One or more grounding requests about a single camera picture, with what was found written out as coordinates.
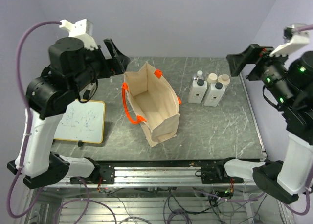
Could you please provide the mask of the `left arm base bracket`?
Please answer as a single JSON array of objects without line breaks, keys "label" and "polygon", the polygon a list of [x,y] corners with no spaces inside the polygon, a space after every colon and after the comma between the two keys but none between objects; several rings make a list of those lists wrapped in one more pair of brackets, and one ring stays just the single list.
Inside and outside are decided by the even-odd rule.
[{"label": "left arm base bracket", "polygon": [[89,177],[82,179],[86,184],[114,184],[115,169],[110,165],[101,165]]}]

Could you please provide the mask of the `white bottle grey cap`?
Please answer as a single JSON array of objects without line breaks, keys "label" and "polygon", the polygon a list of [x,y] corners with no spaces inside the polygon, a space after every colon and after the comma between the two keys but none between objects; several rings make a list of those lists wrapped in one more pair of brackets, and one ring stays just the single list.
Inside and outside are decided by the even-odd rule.
[{"label": "white bottle grey cap", "polygon": [[193,80],[189,95],[188,103],[200,104],[207,90],[207,82],[203,79]]},{"label": "white bottle grey cap", "polygon": [[225,93],[225,86],[216,82],[210,84],[209,89],[204,97],[203,104],[209,107],[216,107]]}]

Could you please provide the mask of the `beige bottle wooden cap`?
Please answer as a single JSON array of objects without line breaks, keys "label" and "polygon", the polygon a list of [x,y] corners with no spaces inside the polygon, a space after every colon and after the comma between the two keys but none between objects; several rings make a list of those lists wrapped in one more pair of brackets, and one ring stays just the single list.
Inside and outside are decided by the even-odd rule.
[{"label": "beige bottle wooden cap", "polygon": [[218,81],[218,76],[215,73],[210,73],[206,80],[207,80],[209,85],[215,84]]},{"label": "beige bottle wooden cap", "polygon": [[222,74],[222,75],[218,76],[217,81],[222,83],[224,85],[225,89],[227,89],[227,87],[230,84],[230,77],[227,74]]}]

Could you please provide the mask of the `beige canvas tote bag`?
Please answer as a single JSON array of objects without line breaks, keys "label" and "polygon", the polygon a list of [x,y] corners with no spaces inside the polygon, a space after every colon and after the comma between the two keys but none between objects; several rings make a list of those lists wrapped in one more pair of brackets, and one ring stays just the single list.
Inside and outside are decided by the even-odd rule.
[{"label": "beige canvas tote bag", "polygon": [[146,62],[137,72],[125,72],[122,102],[126,117],[142,127],[150,147],[176,137],[181,100],[161,70]]}]

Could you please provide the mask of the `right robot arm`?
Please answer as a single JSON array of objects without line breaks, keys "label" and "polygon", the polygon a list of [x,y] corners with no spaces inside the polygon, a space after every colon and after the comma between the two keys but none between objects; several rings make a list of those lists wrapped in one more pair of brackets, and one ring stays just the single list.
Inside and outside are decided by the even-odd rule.
[{"label": "right robot arm", "polygon": [[313,167],[313,52],[306,51],[284,67],[287,55],[272,55],[273,47],[250,44],[238,54],[226,59],[232,77],[238,76],[246,65],[255,67],[246,78],[262,81],[277,101],[268,101],[281,112],[289,132],[289,144],[284,161],[250,162],[229,158],[216,170],[216,179],[222,183],[232,177],[255,182],[264,192],[277,200],[291,204],[312,186]]}]

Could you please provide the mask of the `clear bottle white cap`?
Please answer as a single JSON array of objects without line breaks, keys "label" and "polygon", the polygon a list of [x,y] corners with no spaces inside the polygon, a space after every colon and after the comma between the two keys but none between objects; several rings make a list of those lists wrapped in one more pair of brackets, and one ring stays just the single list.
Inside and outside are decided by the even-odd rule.
[{"label": "clear bottle white cap", "polygon": [[192,81],[194,80],[204,80],[204,75],[203,75],[203,72],[201,70],[198,70],[192,77]]}]

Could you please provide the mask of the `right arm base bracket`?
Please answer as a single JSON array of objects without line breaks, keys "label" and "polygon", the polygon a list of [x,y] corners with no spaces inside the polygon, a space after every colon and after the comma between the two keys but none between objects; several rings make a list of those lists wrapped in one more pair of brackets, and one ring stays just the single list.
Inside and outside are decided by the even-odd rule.
[{"label": "right arm base bracket", "polygon": [[239,177],[232,177],[225,171],[224,165],[226,162],[233,159],[232,157],[224,160],[214,160],[202,165],[195,172],[195,176],[201,178],[202,184],[218,184],[218,183],[243,183],[244,180]]}]

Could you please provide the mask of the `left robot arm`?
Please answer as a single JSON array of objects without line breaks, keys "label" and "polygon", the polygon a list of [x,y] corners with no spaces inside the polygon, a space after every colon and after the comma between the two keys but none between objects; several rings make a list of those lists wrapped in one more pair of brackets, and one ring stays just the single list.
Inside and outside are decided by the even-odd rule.
[{"label": "left robot arm", "polygon": [[23,183],[30,189],[53,185],[63,178],[76,183],[79,178],[96,183],[103,177],[101,166],[89,157],[72,158],[51,150],[54,135],[69,104],[80,99],[80,91],[99,79],[123,74],[130,58],[118,50],[111,39],[104,43],[111,55],[106,59],[98,46],[85,48],[82,40],[65,37],[48,49],[50,65],[40,77],[31,81],[26,90],[31,127],[25,134],[27,149],[24,163],[19,159],[8,162],[14,174],[23,174]]}]

